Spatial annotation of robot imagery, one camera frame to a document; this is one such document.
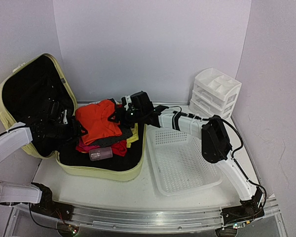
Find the magenta garment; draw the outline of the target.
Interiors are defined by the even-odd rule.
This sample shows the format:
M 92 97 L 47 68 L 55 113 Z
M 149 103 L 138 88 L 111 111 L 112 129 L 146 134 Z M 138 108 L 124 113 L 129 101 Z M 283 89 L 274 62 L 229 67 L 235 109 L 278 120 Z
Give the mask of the magenta garment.
M 81 139 L 79 139 L 78 144 L 76 145 L 76 150 L 80 153 L 89 153 L 90 150 L 98 149 L 100 146 L 94 145 L 85 145 Z

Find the black garment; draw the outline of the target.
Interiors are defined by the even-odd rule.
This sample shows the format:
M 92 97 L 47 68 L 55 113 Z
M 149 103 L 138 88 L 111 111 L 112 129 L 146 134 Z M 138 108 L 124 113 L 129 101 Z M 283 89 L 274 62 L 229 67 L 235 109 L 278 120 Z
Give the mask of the black garment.
M 116 104 L 114 99 L 109 99 L 109 100 L 111 100 L 112 102 L 115 103 L 115 111 L 117 111 L 117 106 L 119 104 Z M 126 127 L 126 126 L 120 125 L 119 123 L 118 123 L 118 127 L 122 131 L 121 136 L 98 139 L 98 140 L 94 141 L 90 145 L 100 146 L 100 147 L 107 147 L 107 146 L 110 146 L 110 145 L 115 144 L 117 142 L 126 140 L 127 138 L 132 136 L 131 128 L 133 128 L 133 127 Z

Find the orange garment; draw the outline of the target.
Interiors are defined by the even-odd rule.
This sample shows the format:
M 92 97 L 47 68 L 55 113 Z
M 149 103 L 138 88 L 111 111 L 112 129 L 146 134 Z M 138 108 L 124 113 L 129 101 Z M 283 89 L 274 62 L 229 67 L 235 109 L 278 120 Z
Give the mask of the orange garment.
M 75 112 L 75 119 L 86 129 L 81 139 L 85 145 L 102 138 L 121 136 L 122 131 L 117 123 L 108 121 L 115 112 L 115 103 L 103 100 L 97 104 L 80 107 Z

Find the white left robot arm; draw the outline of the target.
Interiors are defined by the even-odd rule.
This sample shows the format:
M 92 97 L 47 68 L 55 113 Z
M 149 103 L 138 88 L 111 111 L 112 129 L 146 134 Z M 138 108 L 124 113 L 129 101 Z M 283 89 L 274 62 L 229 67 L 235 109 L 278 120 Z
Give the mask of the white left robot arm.
M 20 149 L 38 138 L 70 140 L 79 137 L 84 128 L 73 118 L 34 118 L 17 122 L 0 134 L 0 205 L 27 203 L 35 205 L 46 216 L 56 212 L 52 191 L 43 184 L 30 183 L 34 163 L 24 164 L 28 155 L 18 158 Z

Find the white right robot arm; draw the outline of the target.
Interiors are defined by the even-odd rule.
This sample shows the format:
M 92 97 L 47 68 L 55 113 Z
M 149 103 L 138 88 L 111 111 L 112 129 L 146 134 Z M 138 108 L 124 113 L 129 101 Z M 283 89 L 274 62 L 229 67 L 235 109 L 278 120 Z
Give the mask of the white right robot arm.
M 187 133 L 201 140 L 201 153 L 206 162 L 215 164 L 236 189 L 240 205 L 223 210 L 224 217 L 255 219 L 264 215 L 266 189 L 252 180 L 235 158 L 235 153 L 243 148 L 244 142 L 236 149 L 232 147 L 226 127 L 237 136 L 239 132 L 228 121 L 214 115 L 203 118 L 195 114 L 175 111 L 174 107 L 117 106 L 108 120 L 122 125 L 145 123 L 158 128 L 168 128 Z

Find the pale green hard-shell suitcase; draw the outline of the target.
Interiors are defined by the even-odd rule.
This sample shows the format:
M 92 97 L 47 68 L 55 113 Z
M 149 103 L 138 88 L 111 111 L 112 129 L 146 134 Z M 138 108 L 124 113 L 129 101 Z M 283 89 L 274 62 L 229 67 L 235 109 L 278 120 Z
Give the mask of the pale green hard-shell suitcase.
M 12 127 L 16 122 L 26 122 L 27 116 L 41 107 L 45 100 L 60 102 L 72 111 L 75 118 L 76 98 L 59 63 L 50 54 L 43 54 L 21 65 L 0 84 L 0 120 L 5 128 Z M 75 149 L 79 137 L 71 140 L 33 140 L 23 150 L 41 159 L 54 157 L 59 166 L 71 175 L 130 181 L 142 170 L 145 135 L 146 127 L 139 123 L 139 139 L 127 149 L 125 156 L 114 155 L 101 161 L 91 161 L 88 154 Z

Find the white perforated plastic basket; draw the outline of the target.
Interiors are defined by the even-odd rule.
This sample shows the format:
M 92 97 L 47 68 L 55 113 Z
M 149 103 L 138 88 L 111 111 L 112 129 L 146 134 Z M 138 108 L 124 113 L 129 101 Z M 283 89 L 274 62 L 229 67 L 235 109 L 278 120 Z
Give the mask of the white perforated plastic basket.
M 156 186 L 164 196 L 208 190 L 222 183 L 222 172 L 201 153 L 201 140 L 167 128 L 147 132 Z

